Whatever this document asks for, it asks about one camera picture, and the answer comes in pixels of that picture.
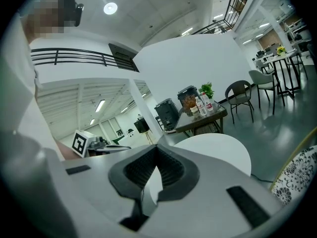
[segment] ceiling light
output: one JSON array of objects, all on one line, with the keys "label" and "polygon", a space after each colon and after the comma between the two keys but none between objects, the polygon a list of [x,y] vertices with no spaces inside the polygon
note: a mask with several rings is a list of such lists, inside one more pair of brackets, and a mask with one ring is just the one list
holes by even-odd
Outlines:
[{"label": "ceiling light", "polygon": [[104,6],[104,13],[107,15],[114,14],[118,9],[118,6],[114,2],[109,2]]},{"label": "ceiling light", "polygon": [[246,43],[248,43],[248,42],[250,42],[250,41],[252,41],[252,40],[248,40],[248,41],[246,41],[246,42],[244,42],[244,43],[242,43],[242,44],[246,44]]},{"label": "ceiling light", "polygon": [[96,109],[96,112],[99,112],[99,110],[101,109],[101,107],[103,106],[104,103],[105,103],[105,100],[101,100],[101,101],[99,102],[99,105],[98,105],[98,107],[97,107],[97,109]]},{"label": "ceiling light", "polygon": [[126,107],[124,110],[121,111],[121,113],[123,113],[124,111],[126,111],[128,108]]},{"label": "ceiling light", "polygon": [[213,18],[219,18],[219,17],[222,17],[223,14],[220,14],[220,15],[217,15],[216,17],[213,17]]},{"label": "ceiling light", "polygon": [[188,30],[186,30],[184,33],[182,33],[182,35],[187,34],[189,31],[192,31],[192,30],[193,30],[193,28],[191,27]]},{"label": "ceiling light", "polygon": [[263,25],[259,26],[259,28],[260,27],[264,27],[264,26],[268,26],[268,25],[269,25],[269,23],[266,23],[266,24],[263,24]]}]

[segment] white round table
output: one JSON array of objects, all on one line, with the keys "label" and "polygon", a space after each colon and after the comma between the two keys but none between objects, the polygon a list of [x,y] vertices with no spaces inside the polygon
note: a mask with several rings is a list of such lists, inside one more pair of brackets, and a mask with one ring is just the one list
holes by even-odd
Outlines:
[{"label": "white round table", "polygon": [[237,139],[218,133],[207,133],[187,138],[174,147],[223,160],[246,175],[251,175],[248,150]]}]

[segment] black appliance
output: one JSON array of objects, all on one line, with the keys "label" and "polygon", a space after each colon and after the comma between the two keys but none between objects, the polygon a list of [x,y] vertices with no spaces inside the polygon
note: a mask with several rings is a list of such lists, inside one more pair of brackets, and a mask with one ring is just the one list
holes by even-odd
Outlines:
[{"label": "black appliance", "polygon": [[197,92],[197,88],[195,86],[190,85],[186,87],[185,89],[179,91],[177,94],[177,98],[182,104],[182,107],[183,107],[183,100],[186,98],[187,95],[194,95],[195,97],[197,96],[199,99],[202,100],[202,98],[199,96],[199,93]]},{"label": "black appliance", "polygon": [[158,103],[154,109],[163,123],[165,130],[173,130],[179,119],[179,114],[172,100],[166,99]]},{"label": "black appliance", "polygon": [[147,132],[150,129],[144,118],[136,121],[134,125],[140,133]]}]

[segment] potted plant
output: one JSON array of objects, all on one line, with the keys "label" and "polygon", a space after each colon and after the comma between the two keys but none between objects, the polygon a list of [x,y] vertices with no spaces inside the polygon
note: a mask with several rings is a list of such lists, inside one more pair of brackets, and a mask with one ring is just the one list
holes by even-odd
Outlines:
[{"label": "potted plant", "polygon": [[203,84],[202,87],[199,89],[199,91],[202,93],[204,92],[208,98],[210,99],[210,103],[213,104],[213,93],[214,91],[212,90],[212,84],[211,82],[208,82],[207,84]]},{"label": "potted plant", "polygon": [[184,107],[185,113],[189,117],[191,117],[193,115],[191,109],[196,107],[196,99],[195,99],[195,96],[193,94],[186,95],[185,99],[183,100],[183,107]]},{"label": "potted plant", "polygon": [[279,46],[279,47],[276,49],[276,51],[277,51],[277,54],[278,54],[279,56],[281,56],[281,57],[283,57],[283,56],[286,55],[286,54],[285,54],[286,49],[285,49],[284,46]]}]

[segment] water bottle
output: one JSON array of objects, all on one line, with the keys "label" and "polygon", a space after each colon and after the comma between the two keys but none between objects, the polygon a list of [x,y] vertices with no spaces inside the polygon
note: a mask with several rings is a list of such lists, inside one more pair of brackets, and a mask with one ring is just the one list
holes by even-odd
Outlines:
[{"label": "water bottle", "polygon": [[211,104],[208,96],[204,92],[203,92],[203,101],[205,103],[205,106],[206,106],[207,110],[208,111],[212,111],[213,110],[212,104]]},{"label": "water bottle", "polygon": [[196,99],[196,106],[199,109],[200,114],[202,116],[207,115],[207,111],[205,109],[204,103],[198,97],[196,97],[195,99]]}]

